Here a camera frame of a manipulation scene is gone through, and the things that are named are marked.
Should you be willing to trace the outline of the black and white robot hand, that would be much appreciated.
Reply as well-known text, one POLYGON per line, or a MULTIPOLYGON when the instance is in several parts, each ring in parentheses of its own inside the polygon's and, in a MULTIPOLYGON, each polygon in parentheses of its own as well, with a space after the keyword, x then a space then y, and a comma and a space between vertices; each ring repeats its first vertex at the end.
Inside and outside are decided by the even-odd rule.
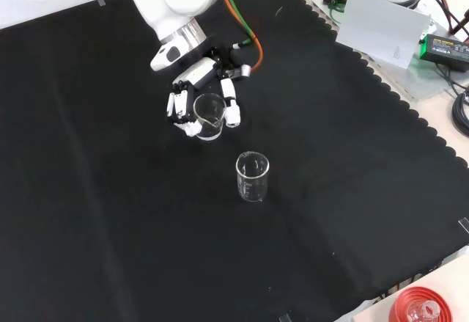
POLYGON ((233 50, 214 48, 173 80, 166 117, 186 136, 211 142, 241 124, 235 82, 249 78, 251 66, 237 63, 233 50))

